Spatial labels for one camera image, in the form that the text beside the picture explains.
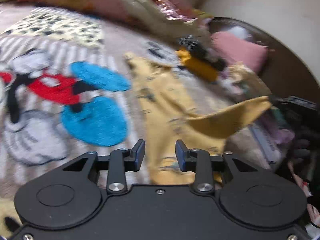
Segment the yellow printed children's garment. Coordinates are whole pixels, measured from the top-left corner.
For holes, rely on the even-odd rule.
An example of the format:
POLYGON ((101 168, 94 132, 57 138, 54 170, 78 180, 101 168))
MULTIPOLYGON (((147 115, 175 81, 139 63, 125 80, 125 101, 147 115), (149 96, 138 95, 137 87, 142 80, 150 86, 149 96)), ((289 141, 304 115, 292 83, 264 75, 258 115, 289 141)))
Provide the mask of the yellow printed children's garment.
POLYGON ((190 184, 195 175, 181 172, 175 155, 176 140, 187 148, 221 155, 227 139, 255 121, 253 103, 241 102, 208 115, 196 105, 171 67, 134 53, 124 54, 133 75, 135 91, 144 114, 146 164, 153 184, 190 184))

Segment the pink pillow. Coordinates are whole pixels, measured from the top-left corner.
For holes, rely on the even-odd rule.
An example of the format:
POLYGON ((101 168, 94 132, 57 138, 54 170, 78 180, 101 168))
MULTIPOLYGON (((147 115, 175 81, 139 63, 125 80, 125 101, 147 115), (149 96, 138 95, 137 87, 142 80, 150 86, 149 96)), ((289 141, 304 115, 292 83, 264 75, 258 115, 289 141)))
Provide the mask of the pink pillow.
POLYGON ((212 35, 212 46, 231 65, 242 62, 258 74, 268 56, 268 48, 236 37, 228 31, 218 31, 212 35))

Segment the folded striped dark garment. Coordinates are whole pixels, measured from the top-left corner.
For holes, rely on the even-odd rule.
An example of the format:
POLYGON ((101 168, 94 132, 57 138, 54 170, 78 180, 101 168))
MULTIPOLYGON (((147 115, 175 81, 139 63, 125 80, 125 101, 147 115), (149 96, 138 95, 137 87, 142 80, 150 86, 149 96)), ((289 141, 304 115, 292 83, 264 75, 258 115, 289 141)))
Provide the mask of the folded striped dark garment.
POLYGON ((213 68, 220 72, 227 66, 225 60, 217 55, 216 51, 207 49, 192 35, 179 38, 178 44, 188 51, 191 56, 209 63, 213 68))

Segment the pile of pastel clothes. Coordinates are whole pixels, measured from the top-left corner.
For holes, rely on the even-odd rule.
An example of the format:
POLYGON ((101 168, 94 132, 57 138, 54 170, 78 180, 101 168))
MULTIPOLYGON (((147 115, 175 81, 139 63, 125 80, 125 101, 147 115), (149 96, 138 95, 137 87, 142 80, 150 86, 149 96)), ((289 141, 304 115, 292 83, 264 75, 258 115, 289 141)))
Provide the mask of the pile of pastel clothes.
POLYGON ((295 133, 279 107, 272 102, 272 92, 257 74, 237 62, 225 68, 219 84, 235 102, 253 103, 255 120, 265 130, 271 142, 279 147, 288 147, 295 138, 295 133))

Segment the dark wooden headboard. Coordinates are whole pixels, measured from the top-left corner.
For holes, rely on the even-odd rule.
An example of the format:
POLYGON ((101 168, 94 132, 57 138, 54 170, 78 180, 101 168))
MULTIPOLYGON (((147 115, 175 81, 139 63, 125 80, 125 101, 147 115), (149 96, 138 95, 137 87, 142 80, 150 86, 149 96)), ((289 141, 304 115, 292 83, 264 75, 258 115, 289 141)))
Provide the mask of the dark wooden headboard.
POLYGON ((271 92, 279 97, 294 95, 319 104, 319 85, 306 64, 287 46, 267 32, 241 20, 215 17, 209 31, 232 31, 236 36, 268 48, 267 59, 259 72, 271 92))

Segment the smartphone with lit screen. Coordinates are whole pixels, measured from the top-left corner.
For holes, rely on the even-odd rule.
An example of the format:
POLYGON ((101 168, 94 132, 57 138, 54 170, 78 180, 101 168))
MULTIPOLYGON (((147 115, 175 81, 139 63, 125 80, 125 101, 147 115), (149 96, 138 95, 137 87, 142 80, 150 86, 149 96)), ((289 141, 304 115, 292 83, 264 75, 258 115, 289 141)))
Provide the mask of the smartphone with lit screen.
POLYGON ((253 137, 257 141, 264 157, 270 164, 275 164, 281 160, 281 152, 271 136, 259 125, 249 125, 253 137))

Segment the Mickey Mouse plush blanket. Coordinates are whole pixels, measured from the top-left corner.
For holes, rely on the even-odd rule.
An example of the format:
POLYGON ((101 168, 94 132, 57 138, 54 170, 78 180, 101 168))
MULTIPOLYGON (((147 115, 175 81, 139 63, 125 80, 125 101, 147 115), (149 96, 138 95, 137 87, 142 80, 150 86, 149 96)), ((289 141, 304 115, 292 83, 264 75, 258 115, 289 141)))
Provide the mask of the Mickey Mouse plush blanket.
MULTIPOLYGON (((108 155, 146 141, 124 54, 171 67, 199 115, 232 106, 188 72, 165 41, 60 8, 38 8, 1 34, 1 218, 17 219, 26 182, 86 151, 108 155)), ((145 155, 129 184, 151 183, 145 155)))

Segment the folded mustard yellow garment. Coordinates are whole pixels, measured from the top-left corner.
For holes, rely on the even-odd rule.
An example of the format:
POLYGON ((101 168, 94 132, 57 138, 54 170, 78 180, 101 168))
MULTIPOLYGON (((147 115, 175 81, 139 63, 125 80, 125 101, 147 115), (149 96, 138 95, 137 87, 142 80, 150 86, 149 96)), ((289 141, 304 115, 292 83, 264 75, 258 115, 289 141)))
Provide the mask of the folded mustard yellow garment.
POLYGON ((180 49, 175 51, 181 64, 191 73, 207 82, 215 82, 218 72, 210 63, 192 56, 187 50, 180 49))

